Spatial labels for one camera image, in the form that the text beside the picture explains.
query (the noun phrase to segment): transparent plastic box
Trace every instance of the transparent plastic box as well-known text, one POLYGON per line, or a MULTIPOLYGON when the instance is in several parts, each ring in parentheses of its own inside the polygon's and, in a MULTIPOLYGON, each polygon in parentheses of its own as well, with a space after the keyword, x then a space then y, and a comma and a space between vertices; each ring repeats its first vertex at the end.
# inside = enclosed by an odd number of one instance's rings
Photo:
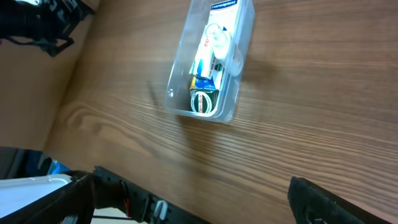
MULTIPOLYGON (((233 47, 236 47, 242 55, 244 64, 251 40, 255 13, 252 0, 237 1, 239 10, 229 52, 232 52, 233 47)), ((197 113, 192 111, 190 105, 192 75, 189 74, 189 71, 198 50, 202 33, 207 25, 211 5, 218 2, 223 1, 191 1, 165 94, 164 106, 169 113, 216 122, 227 122, 233 117, 238 104, 243 69, 239 75, 232 76, 229 74, 229 67, 233 63, 232 55, 228 55, 226 58, 225 71, 214 110, 210 113, 197 113)))

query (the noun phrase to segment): wooden table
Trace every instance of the wooden table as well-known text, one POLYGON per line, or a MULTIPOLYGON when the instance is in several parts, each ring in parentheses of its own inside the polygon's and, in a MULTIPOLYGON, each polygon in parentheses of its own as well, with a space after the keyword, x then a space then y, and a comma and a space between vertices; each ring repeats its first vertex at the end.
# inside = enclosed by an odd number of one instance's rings
POLYGON ((103 1, 46 151, 212 223, 294 223, 305 177, 398 223, 398 2, 255 0, 228 124, 162 107, 189 1, 103 1))

